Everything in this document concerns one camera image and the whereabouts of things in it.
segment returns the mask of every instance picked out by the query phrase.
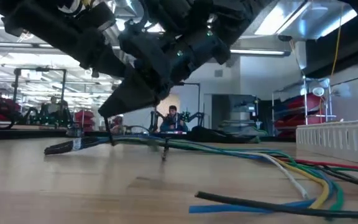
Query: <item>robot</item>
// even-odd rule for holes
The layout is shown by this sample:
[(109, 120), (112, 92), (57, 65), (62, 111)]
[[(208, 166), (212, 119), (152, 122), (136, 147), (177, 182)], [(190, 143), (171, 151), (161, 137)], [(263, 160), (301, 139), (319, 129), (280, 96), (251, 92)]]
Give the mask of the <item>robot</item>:
[[(258, 11), (274, 0), (139, 1), (143, 18), (127, 21), (118, 37), (121, 50), (136, 58), (134, 66), (122, 63), (104, 36), (116, 18), (102, 0), (0, 0), (0, 14), (6, 32), (16, 36), (30, 32), (84, 69), (123, 78), (99, 109), (108, 118), (156, 106), (171, 87), (211, 58), (225, 63), (231, 45)], [(358, 13), (358, 0), (343, 1)], [(64, 7), (76, 10), (67, 12)], [(165, 32), (148, 33), (147, 21), (159, 23)]]

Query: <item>cable bundle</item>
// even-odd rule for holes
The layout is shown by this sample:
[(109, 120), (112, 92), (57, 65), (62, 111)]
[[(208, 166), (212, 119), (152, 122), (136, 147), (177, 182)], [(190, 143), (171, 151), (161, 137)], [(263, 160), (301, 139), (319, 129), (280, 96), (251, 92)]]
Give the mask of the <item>cable bundle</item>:
[[(92, 138), (82, 139), (81, 147), (84, 149), (92, 147), (97, 144), (108, 142), (108, 138)], [(284, 212), (298, 215), (309, 215), (316, 217), (330, 218), (358, 218), (358, 212), (341, 210), (344, 204), (344, 193), (339, 184), (327, 177), (332, 177), (345, 180), (347, 182), (358, 185), (358, 179), (343, 173), (342, 171), (358, 172), (358, 166), (347, 166), (343, 164), (333, 164), (327, 162), (315, 162), (297, 160), (279, 150), (273, 149), (220, 149), (218, 147), (207, 146), (195, 142), (182, 140), (166, 141), (161, 138), (152, 136), (116, 136), (114, 137), (115, 144), (147, 144), (154, 146), (174, 147), (177, 149), (202, 151), (207, 153), (221, 154), (227, 156), (241, 157), (245, 159), (258, 160), (260, 162), (268, 162), (277, 166), (291, 181), (295, 188), (300, 192), (304, 201), (285, 203), (282, 205), (258, 202), (255, 200), (247, 200), (241, 198), (225, 197), (222, 195), (210, 194), (207, 192), (198, 192), (195, 197), (210, 200), (214, 202), (223, 203), (222, 205), (202, 205), (191, 206), (190, 213), (211, 213), (211, 212), (258, 212), (258, 213), (272, 213)], [(73, 148), (72, 144), (61, 144), (53, 146), (56, 148)], [(308, 199), (308, 193), (287, 171), (297, 172), (308, 179), (317, 182), (323, 188), (322, 194), (317, 198)], [(336, 196), (336, 202), (328, 209), (320, 209), (324, 202)]]

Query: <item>red wire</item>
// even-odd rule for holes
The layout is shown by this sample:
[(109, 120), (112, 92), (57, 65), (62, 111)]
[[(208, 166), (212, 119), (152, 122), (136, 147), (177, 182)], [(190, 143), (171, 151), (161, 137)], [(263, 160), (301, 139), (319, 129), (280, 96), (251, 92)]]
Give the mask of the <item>red wire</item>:
[[(287, 158), (279, 158), (280, 160), (288, 162), (289, 159)], [(335, 167), (343, 167), (343, 168), (349, 168), (349, 169), (358, 169), (358, 166), (351, 166), (351, 165), (345, 165), (345, 164), (337, 164), (333, 162), (318, 162), (318, 161), (307, 161), (303, 159), (295, 159), (295, 162), (300, 163), (307, 163), (307, 164), (313, 164), (313, 165), (320, 165), (320, 166), (335, 166)]]

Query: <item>desk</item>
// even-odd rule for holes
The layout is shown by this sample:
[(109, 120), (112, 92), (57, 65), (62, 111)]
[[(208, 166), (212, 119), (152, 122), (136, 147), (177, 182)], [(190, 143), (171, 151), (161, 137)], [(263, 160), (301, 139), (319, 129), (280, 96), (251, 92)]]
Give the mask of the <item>desk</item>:
[[(275, 213), (188, 214), (198, 190), (274, 203), (300, 200), (274, 166), (235, 157), (170, 150), (167, 161), (147, 146), (102, 144), (80, 152), (44, 157), (62, 138), (0, 141), (0, 223), (326, 223), (323, 218)], [(342, 162), (305, 151), (294, 143), (236, 147), (282, 149), (300, 159)], [(310, 195), (321, 187), (294, 174)], [(346, 209), (358, 210), (358, 186), (339, 182)], [(336, 220), (335, 223), (358, 223)]]

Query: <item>table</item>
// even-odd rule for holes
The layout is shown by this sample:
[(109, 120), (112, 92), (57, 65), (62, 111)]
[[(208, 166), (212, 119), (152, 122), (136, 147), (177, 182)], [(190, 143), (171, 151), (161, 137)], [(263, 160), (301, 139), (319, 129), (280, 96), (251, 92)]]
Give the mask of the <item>table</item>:
[[(147, 146), (113, 148), (108, 144), (44, 156), (47, 146), (64, 141), (67, 139), (0, 141), (0, 223), (326, 222), (323, 218), (283, 213), (188, 214), (189, 205), (212, 204), (194, 198), (198, 190), (273, 203), (301, 200), (286, 177), (269, 164), (175, 149), (162, 162), (160, 152)], [(295, 143), (236, 147), (276, 148), (300, 159), (353, 164), (296, 150)], [(318, 184), (294, 175), (312, 196), (320, 194)], [(345, 208), (358, 210), (358, 186), (339, 183), (346, 194)]]

